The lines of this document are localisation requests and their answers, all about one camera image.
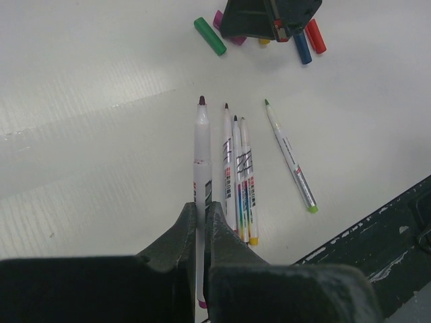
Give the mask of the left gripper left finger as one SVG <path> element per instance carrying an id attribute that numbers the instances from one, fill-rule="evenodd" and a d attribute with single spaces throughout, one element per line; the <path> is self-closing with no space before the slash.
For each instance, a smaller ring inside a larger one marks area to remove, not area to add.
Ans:
<path id="1" fill-rule="evenodd" d="M 1 261 L 2 322 L 193 322 L 193 203 L 136 255 Z"/>

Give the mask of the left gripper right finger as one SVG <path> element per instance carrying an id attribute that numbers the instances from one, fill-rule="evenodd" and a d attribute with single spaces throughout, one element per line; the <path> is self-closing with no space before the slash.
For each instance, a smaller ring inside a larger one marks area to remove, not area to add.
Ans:
<path id="1" fill-rule="evenodd" d="M 211 322 L 382 322 L 361 271 L 342 264 L 274 265 L 254 253 L 213 202 L 205 225 Z"/>

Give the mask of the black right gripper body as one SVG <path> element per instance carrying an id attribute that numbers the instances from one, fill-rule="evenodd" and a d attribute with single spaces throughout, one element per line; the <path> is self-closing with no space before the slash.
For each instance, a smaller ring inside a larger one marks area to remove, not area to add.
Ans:
<path id="1" fill-rule="evenodd" d="M 322 4 L 322 0 L 268 0 L 265 2 L 271 29 L 277 42 L 301 34 Z"/>

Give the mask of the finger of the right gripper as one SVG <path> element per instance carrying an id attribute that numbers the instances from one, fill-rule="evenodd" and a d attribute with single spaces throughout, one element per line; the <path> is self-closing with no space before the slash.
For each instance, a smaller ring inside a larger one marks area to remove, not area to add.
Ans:
<path id="1" fill-rule="evenodd" d="M 229 0 L 220 24 L 223 38 L 247 37 L 275 40 L 271 4 L 264 0 Z"/>

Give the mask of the red pen cap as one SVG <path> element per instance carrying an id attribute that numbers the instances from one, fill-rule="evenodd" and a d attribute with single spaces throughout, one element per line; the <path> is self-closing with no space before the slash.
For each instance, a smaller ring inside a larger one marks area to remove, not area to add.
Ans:
<path id="1" fill-rule="evenodd" d="M 314 18 L 311 19 L 306 25 L 305 32 L 312 46 L 312 49 L 318 55 L 323 54 L 327 50 L 327 47 L 317 25 L 317 21 Z"/>

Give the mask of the magenta pen cap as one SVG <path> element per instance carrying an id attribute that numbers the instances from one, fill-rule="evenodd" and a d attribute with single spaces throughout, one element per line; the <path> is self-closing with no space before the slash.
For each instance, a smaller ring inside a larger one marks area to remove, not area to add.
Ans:
<path id="1" fill-rule="evenodd" d="M 220 10 L 217 10 L 213 18 L 213 26 L 215 27 L 216 30 L 220 29 L 222 19 L 223 19 L 223 13 Z"/>

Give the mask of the red marker pen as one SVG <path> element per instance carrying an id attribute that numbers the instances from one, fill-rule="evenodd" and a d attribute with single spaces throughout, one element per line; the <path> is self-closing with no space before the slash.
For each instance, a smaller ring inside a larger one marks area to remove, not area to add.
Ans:
<path id="1" fill-rule="evenodd" d="M 238 232 L 236 222 L 236 201 L 235 201 L 235 179 L 233 174 L 234 167 L 233 138 L 232 138 L 232 119 L 229 106 L 224 106 L 224 140 L 223 140 L 223 164 L 224 164 L 224 200 L 225 217 L 227 224 L 234 232 Z"/>

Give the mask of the magenta marker pen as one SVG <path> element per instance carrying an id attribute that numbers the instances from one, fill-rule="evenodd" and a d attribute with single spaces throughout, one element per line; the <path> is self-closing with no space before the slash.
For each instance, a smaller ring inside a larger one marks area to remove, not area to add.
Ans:
<path id="1" fill-rule="evenodd" d="M 199 97 L 194 129 L 193 196 L 196 206 L 196 296 L 207 307 L 203 294 L 205 270 L 205 220 L 212 202 L 211 135 L 207 104 Z"/>

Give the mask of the yellow pen cap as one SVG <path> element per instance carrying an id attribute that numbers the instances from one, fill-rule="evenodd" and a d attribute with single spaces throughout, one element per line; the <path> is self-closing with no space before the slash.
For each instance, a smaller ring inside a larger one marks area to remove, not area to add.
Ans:
<path id="1" fill-rule="evenodd" d="M 267 46 L 271 41 L 267 39 L 259 39 L 259 44 L 263 46 Z"/>

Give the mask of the blue pen cap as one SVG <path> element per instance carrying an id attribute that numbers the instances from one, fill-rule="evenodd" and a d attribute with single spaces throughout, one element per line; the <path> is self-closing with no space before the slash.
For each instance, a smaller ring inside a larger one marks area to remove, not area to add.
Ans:
<path id="1" fill-rule="evenodd" d="M 302 64 L 307 65 L 311 63 L 312 57 L 310 55 L 304 32 L 294 36 L 294 43 Z"/>

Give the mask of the green pen cap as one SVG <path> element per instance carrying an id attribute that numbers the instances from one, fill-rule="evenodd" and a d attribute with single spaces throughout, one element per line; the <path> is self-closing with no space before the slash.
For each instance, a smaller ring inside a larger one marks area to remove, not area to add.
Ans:
<path id="1" fill-rule="evenodd" d="M 222 56 L 227 51 L 227 48 L 222 40 L 213 31 L 211 26 L 203 17 L 197 18 L 193 24 L 198 33 L 203 37 L 206 43 L 208 43 L 217 56 Z"/>

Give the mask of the yellow marker pen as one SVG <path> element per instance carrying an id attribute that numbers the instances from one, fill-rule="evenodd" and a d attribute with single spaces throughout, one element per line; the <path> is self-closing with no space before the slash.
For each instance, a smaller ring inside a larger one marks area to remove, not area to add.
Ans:
<path id="1" fill-rule="evenodd" d="M 248 131 L 246 119 L 240 120 L 240 132 L 242 140 L 242 150 L 244 153 L 243 170 L 244 183 L 246 186 L 247 197 L 247 219 L 248 219 L 248 243 L 251 246 L 259 244 L 259 225 L 257 216 L 256 196 L 255 196 L 255 177 L 253 170 L 253 156 L 251 149 L 251 140 Z"/>

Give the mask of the green marker pen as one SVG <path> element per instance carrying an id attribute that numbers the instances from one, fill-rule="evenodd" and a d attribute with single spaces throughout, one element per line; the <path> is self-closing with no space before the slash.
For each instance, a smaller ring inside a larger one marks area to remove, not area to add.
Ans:
<path id="1" fill-rule="evenodd" d="M 275 112 L 271 107 L 269 101 L 267 99 L 264 99 L 264 103 L 271 128 L 273 129 L 273 133 L 275 135 L 279 148 L 281 149 L 281 153 L 284 156 L 285 162 L 294 179 L 294 182 L 298 188 L 302 200 L 304 201 L 304 204 L 309 213 L 317 213 L 319 210 L 317 207 L 317 202 L 312 194 L 308 182 L 306 181 L 306 178 L 302 172 L 298 160 L 294 157 L 292 146 L 290 145 L 288 137 L 282 129 L 280 123 L 278 122 Z"/>

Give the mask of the blue marker pen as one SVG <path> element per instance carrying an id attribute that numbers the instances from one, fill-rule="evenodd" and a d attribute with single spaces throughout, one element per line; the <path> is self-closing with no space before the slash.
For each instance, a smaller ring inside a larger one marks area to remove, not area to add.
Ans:
<path id="1" fill-rule="evenodd" d="M 248 226 L 247 226 L 247 217 L 246 211 L 244 210 L 244 186 L 242 179 L 242 144 L 241 144 L 241 135 L 240 135 L 240 127 L 238 124 L 237 115 L 234 116 L 234 125 L 232 129 L 233 135 L 233 144 L 234 144 L 234 173 L 235 173 L 235 194 L 236 194 L 236 210 L 237 210 L 237 222 L 238 222 L 238 235 L 240 239 L 248 243 Z"/>

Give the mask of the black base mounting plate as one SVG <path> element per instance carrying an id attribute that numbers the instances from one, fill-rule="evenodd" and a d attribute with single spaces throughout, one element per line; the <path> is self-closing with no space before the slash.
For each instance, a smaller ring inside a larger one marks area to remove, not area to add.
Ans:
<path id="1" fill-rule="evenodd" d="M 345 264 L 360 269 L 376 293 L 383 316 L 390 317 L 430 282 L 430 178 L 297 264 Z"/>

